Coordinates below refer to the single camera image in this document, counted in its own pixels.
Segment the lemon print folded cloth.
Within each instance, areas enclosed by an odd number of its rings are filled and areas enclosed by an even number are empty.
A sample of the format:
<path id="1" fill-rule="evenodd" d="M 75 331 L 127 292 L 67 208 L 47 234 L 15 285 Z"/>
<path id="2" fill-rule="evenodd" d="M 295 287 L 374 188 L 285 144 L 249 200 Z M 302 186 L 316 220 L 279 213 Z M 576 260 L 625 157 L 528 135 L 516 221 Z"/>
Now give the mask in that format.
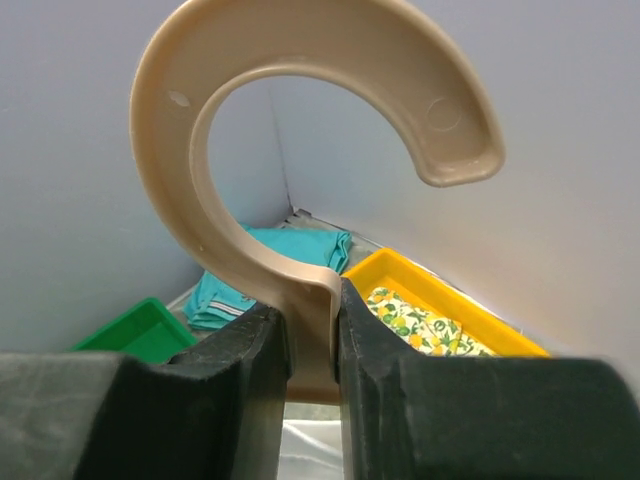
<path id="1" fill-rule="evenodd" d="M 466 333 L 459 322 L 414 306 L 388 288 L 375 288 L 367 297 L 366 305 L 398 337 L 425 355 L 496 355 Z"/>

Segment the beige hanger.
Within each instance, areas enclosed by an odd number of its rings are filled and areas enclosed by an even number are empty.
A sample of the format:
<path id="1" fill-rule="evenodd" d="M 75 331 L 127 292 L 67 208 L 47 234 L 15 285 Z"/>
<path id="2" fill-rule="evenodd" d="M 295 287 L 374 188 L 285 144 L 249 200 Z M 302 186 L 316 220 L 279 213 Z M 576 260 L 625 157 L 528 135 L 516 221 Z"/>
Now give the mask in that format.
<path id="1" fill-rule="evenodd" d="M 209 172 L 208 135 L 220 104 L 277 75 L 313 77 L 366 100 L 434 187 L 492 177 L 505 145 L 470 62 L 405 1 L 189 1 L 152 37 L 130 100 L 131 145 L 147 195 L 203 268 L 283 314 L 288 398 L 335 404 L 340 276 L 255 240 Z"/>

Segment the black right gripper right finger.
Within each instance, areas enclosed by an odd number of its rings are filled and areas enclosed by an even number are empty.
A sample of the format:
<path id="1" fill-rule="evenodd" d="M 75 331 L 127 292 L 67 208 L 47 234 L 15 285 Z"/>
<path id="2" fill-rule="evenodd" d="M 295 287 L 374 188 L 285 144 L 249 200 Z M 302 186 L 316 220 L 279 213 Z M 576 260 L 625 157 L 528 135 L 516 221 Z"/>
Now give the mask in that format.
<path id="1" fill-rule="evenodd" d="M 336 334 L 348 479 L 635 479 L 639 408 L 608 363 L 436 357 L 342 284 Z"/>

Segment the teal folded t-shirt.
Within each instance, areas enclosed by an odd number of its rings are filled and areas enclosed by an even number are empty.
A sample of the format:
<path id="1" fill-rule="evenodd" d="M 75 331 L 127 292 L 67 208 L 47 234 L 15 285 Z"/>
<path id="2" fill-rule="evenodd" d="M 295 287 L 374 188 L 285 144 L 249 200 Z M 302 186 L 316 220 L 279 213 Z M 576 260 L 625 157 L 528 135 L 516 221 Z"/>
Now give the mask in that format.
<path id="1" fill-rule="evenodd" d="M 243 228 L 256 240 L 293 260 L 328 267 L 338 274 L 346 269 L 352 235 L 319 229 Z M 205 271 L 188 298 L 183 313 L 197 330 L 219 330 L 244 314 L 256 300 Z"/>

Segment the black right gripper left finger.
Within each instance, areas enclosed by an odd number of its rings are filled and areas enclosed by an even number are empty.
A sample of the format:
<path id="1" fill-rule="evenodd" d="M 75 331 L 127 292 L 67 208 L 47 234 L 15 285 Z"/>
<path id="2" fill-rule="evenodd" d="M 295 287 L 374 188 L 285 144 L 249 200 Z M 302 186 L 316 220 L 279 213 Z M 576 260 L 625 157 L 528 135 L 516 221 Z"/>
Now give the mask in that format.
<path id="1" fill-rule="evenodd" d="M 1 357 L 5 479 L 273 479 L 284 320 L 257 306 L 153 365 L 115 353 Z"/>

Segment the yellow plastic tray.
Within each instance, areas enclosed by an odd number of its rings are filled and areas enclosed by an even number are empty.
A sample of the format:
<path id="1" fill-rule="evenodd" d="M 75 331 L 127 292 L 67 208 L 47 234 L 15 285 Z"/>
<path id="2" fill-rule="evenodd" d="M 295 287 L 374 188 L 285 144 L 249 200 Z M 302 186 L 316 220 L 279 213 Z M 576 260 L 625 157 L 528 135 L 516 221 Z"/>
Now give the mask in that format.
<path id="1" fill-rule="evenodd" d="M 380 357 L 395 352 L 431 358 L 497 360 L 500 358 L 548 358 L 550 354 L 515 328 L 508 326 L 486 308 L 398 252 L 383 248 L 350 268 L 343 279 L 352 290 L 353 310 L 342 327 L 350 329 L 354 340 Z M 459 322 L 464 331 L 496 353 L 495 356 L 430 356 L 408 345 L 382 323 L 366 305 L 377 287 L 397 292 L 406 302 Z"/>

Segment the white daisy print t-shirt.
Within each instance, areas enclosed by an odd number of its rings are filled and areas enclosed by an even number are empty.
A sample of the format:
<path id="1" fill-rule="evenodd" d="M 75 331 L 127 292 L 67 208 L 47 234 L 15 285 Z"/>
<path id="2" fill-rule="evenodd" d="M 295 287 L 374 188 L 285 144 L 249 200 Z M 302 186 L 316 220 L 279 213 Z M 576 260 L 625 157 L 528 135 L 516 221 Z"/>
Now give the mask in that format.
<path id="1" fill-rule="evenodd" d="M 284 408 L 278 479 L 343 479 L 340 408 L 288 402 Z"/>

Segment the green plastic tray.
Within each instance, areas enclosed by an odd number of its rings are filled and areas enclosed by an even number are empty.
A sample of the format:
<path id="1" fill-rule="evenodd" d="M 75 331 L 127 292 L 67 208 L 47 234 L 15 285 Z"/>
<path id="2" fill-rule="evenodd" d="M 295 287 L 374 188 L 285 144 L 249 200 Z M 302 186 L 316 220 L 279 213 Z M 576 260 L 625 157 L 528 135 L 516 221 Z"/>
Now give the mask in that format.
<path id="1" fill-rule="evenodd" d="M 159 300 L 147 298 L 70 350 L 120 352 L 147 363 L 164 363 L 197 343 Z"/>

